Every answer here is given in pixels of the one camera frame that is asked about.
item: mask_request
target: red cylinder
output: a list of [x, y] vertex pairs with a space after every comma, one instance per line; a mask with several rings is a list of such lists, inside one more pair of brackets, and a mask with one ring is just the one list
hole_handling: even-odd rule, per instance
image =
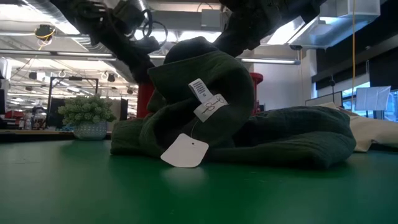
[[154, 90], [155, 87], [152, 83], [140, 84], [138, 86], [137, 118], [145, 118], [149, 114], [147, 105]]

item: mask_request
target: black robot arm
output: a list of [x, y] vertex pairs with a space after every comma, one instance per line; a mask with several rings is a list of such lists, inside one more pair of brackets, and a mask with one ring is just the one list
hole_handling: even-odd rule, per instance
[[[280, 26], [302, 16], [310, 22], [319, 15], [326, 0], [220, 0], [233, 12], [225, 31], [213, 43], [221, 51], [237, 57], [243, 50], [252, 50], [260, 41]], [[152, 15], [140, 11], [131, 1], [120, 1], [114, 9], [89, 0], [50, 0], [81, 33], [89, 34], [91, 43], [101, 42], [118, 59], [129, 66], [138, 84], [150, 82], [147, 69], [154, 65], [148, 54], [160, 49], [158, 41], [150, 37]], [[147, 14], [147, 34], [142, 40], [129, 38], [144, 22]]]

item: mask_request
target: desk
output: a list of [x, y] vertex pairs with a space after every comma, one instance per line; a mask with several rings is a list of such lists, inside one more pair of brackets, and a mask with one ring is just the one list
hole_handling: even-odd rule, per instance
[[398, 154], [328, 171], [110, 156], [110, 141], [0, 144], [0, 223], [398, 223]]

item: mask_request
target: price tag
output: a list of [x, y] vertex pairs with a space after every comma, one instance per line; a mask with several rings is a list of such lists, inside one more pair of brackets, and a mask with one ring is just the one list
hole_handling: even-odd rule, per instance
[[210, 93], [209, 89], [207, 89], [207, 86], [200, 78], [189, 83], [189, 87], [201, 103], [213, 97], [213, 94]]
[[208, 148], [207, 143], [180, 134], [160, 158], [175, 167], [192, 168], [199, 166]]
[[220, 107], [225, 105], [228, 105], [228, 102], [221, 94], [217, 94], [211, 97], [207, 102], [202, 103], [193, 112], [200, 119], [200, 121], [205, 122]]

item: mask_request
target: green tabletop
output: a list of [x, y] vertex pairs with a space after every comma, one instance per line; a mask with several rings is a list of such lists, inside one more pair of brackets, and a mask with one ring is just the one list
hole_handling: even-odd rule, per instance
[[0, 144], [0, 223], [398, 223], [398, 154], [327, 171], [110, 156], [109, 141]]

